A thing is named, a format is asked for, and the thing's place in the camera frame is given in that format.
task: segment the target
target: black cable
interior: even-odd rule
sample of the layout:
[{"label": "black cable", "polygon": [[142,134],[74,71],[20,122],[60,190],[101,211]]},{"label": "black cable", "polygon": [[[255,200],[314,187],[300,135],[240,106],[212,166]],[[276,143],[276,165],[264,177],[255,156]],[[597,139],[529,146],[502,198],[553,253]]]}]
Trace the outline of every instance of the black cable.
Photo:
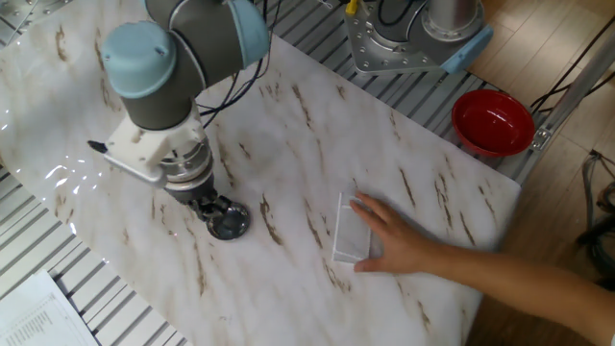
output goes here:
[{"label": "black cable", "polygon": [[270,29],[271,32],[269,33],[269,51],[267,52],[267,65],[265,65],[265,70],[257,78],[260,78],[260,77],[264,76],[265,73],[267,73],[267,71],[269,70],[269,63],[271,62],[271,42],[273,41],[273,29],[278,24],[278,14],[280,14],[280,4],[281,4],[281,2],[282,2],[282,0],[278,1],[278,7],[276,8],[276,14],[274,14],[274,16],[273,16],[273,23],[271,24],[271,29]]},{"label": "black cable", "polygon": [[564,80],[566,79],[566,77],[568,77],[568,75],[573,71],[573,69],[575,69],[575,67],[577,67],[578,63],[583,59],[583,57],[585,57],[585,55],[587,54],[587,52],[589,52],[589,50],[591,49],[591,47],[596,44],[596,41],[598,41],[598,39],[604,34],[604,32],[615,22],[615,15],[603,26],[603,28],[594,36],[594,38],[592,38],[592,40],[589,42],[589,44],[587,45],[587,47],[585,47],[585,49],[583,50],[583,52],[578,56],[578,58],[575,60],[575,62],[573,62],[572,66],[570,66],[570,68],[568,68],[568,70],[566,71],[566,73],[564,73],[563,76],[561,76],[561,78],[559,79],[559,81],[557,81],[557,83],[552,87],[551,91],[549,91],[548,93],[546,93],[545,95],[539,97],[538,99],[536,99],[536,101],[534,101],[531,104],[531,107],[533,108],[532,112],[535,112],[536,110],[540,110],[540,108],[542,107],[542,105],[545,104],[545,102],[547,101],[547,99],[549,97],[551,97],[554,94],[557,94],[558,92],[561,92],[563,90],[565,90],[566,88],[570,87],[570,85],[567,85],[565,87],[563,87],[562,89],[557,89],[557,87],[559,87],[559,85],[561,85]]},{"label": "black cable", "polygon": [[[603,85],[607,84],[608,82],[610,82],[610,80],[613,79],[613,77],[615,77],[615,72],[612,72],[610,75],[608,75],[608,77],[606,77],[602,82],[596,84],[596,86],[592,87],[589,91],[587,91],[587,93],[585,94],[584,97],[587,97],[589,95],[591,95],[592,93],[594,93],[594,91],[598,90],[600,87],[602,87]],[[558,92],[561,92],[567,88],[570,87],[572,83],[570,83],[569,85],[565,86],[565,87],[561,87],[558,90],[554,91],[553,94],[556,94]],[[550,107],[544,110],[540,110],[540,112],[544,112],[544,111],[552,111],[554,108]]]},{"label": "black cable", "polygon": [[407,5],[404,8],[404,10],[402,11],[402,14],[400,14],[400,16],[398,16],[395,20],[393,20],[392,22],[385,22],[384,19],[382,19],[382,5],[384,5],[384,0],[381,0],[380,3],[378,4],[378,21],[383,25],[383,26],[394,26],[399,24],[402,19],[404,19],[404,17],[406,16],[407,12],[410,10],[410,6],[412,6],[412,1],[413,0],[407,0]]},{"label": "black cable", "polygon": [[210,106],[203,106],[201,104],[196,104],[197,106],[204,108],[204,109],[208,109],[208,110],[214,110],[214,107],[210,107]]},{"label": "black cable", "polygon": [[[605,168],[607,168],[607,162],[610,164],[615,163],[595,150],[589,153],[589,158],[583,163],[582,176],[587,207],[587,230],[577,238],[577,244],[587,245],[587,255],[592,263],[605,276],[613,278],[615,277],[615,259],[604,249],[603,239],[606,236],[610,236],[610,234],[615,234],[615,214],[610,214],[601,222],[594,225],[594,199],[592,196],[591,183],[594,168],[598,161],[601,161]],[[615,183],[611,183],[606,190],[609,190],[612,186],[615,186]]]},{"label": "black cable", "polygon": [[615,214],[615,205],[611,202],[611,196],[615,196],[615,182],[609,184],[601,191],[596,205],[604,212]]},{"label": "black cable", "polygon": [[[274,18],[274,26],[275,26],[275,24],[277,22],[277,19],[278,19],[278,13],[280,11],[280,2],[282,2],[282,0],[278,2],[278,9],[276,10],[276,15],[275,15],[275,18]],[[266,21],[267,21],[267,0],[264,0],[263,3],[262,3],[262,18],[263,18],[263,20],[266,23]],[[270,34],[270,37],[271,38],[270,38],[269,41],[271,42],[271,39],[273,38],[273,34]],[[201,116],[213,114],[211,116],[211,118],[208,120],[208,122],[203,126],[204,129],[211,123],[211,121],[213,121],[213,119],[218,115],[218,113],[220,113],[221,111],[225,110],[229,106],[235,104],[237,101],[239,101],[239,99],[243,95],[246,94],[246,92],[248,92],[248,90],[250,89],[250,87],[252,87],[252,85],[254,84],[256,79],[258,78],[258,75],[260,74],[260,70],[262,69],[262,62],[263,62],[263,59],[260,59],[258,61],[258,66],[257,66],[257,69],[256,69],[255,74],[253,75],[253,77],[248,82],[244,83],[239,88],[239,90],[231,97],[230,101],[228,101],[228,99],[229,99],[230,95],[233,92],[234,86],[235,86],[236,81],[237,81],[237,76],[235,76],[235,78],[233,80],[233,84],[231,86],[231,89],[229,90],[229,93],[227,93],[227,96],[225,97],[225,99],[222,102],[222,104],[219,107],[217,107],[217,108],[209,109],[208,111],[203,111],[203,112],[200,113]]]},{"label": "black cable", "polygon": [[227,92],[227,95],[224,96],[224,100],[222,101],[222,104],[220,105],[220,107],[218,107],[215,110],[209,110],[209,111],[213,111],[213,115],[208,120],[208,122],[205,123],[205,125],[203,125],[204,129],[211,123],[211,121],[213,121],[213,119],[215,119],[216,116],[218,116],[220,111],[222,111],[222,110],[224,110],[225,108],[228,107],[228,106],[226,106],[226,107],[224,107],[224,106],[226,105],[227,100],[229,100],[229,97],[231,97],[231,94],[233,93],[234,85],[237,83],[237,79],[238,78],[239,78],[239,73],[235,73],[234,77],[233,77],[233,82],[231,83],[231,87],[229,87],[229,92]]}]

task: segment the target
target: white marble surface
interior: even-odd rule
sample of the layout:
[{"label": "white marble surface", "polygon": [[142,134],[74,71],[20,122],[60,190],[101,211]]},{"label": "white marble surface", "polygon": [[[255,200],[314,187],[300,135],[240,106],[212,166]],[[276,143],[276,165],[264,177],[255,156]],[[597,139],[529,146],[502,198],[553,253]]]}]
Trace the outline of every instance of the white marble surface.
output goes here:
[{"label": "white marble surface", "polygon": [[276,38],[269,72],[208,129],[216,187],[253,216],[216,241],[86,145],[123,116],[97,50],[145,18],[139,3],[74,2],[2,52],[0,155],[17,179],[195,345],[463,343],[475,290],[331,261],[338,193],[357,185],[443,241],[493,250],[520,187]]}]

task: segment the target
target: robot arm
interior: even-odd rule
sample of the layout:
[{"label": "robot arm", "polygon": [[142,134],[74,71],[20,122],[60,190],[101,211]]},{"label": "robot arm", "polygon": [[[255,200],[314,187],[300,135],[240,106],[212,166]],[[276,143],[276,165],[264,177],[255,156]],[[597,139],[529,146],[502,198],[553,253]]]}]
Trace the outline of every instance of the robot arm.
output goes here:
[{"label": "robot arm", "polygon": [[156,21],[114,29],[101,49],[127,116],[105,159],[189,205],[220,239],[242,235],[248,213],[213,188],[213,159],[194,97],[262,59],[269,34],[248,0],[145,0]]},{"label": "robot arm", "polygon": [[467,68],[493,37],[480,0],[428,0],[408,29],[408,40],[441,68]]}]

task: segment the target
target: wooden floor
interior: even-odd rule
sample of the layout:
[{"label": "wooden floor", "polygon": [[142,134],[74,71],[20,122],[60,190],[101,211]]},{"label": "wooden floor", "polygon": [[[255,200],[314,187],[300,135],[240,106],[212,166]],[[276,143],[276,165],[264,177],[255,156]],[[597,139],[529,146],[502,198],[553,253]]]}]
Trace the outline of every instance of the wooden floor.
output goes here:
[{"label": "wooden floor", "polygon": [[[470,70],[527,105],[551,88],[615,15],[614,0],[483,0],[483,5],[495,35]],[[592,149],[615,160],[615,81],[585,98],[560,127],[524,185],[504,253],[567,268],[588,280],[600,277],[574,244],[585,228],[580,167]],[[609,178],[597,168],[593,188],[602,189]],[[489,298],[483,300],[467,341],[480,346],[588,344],[563,327]]]}]

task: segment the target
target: transparent container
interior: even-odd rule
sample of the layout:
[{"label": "transparent container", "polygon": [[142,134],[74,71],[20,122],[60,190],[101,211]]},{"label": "transparent container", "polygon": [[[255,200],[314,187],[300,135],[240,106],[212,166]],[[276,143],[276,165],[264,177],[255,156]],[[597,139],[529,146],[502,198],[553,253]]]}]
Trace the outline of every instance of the transparent container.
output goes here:
[{"label": "transparent container", "polygon": [[356,263],[369,258],[372,231],[352,210],[350,201],[362,205],[352,193],[339,194],[332,259]]}]

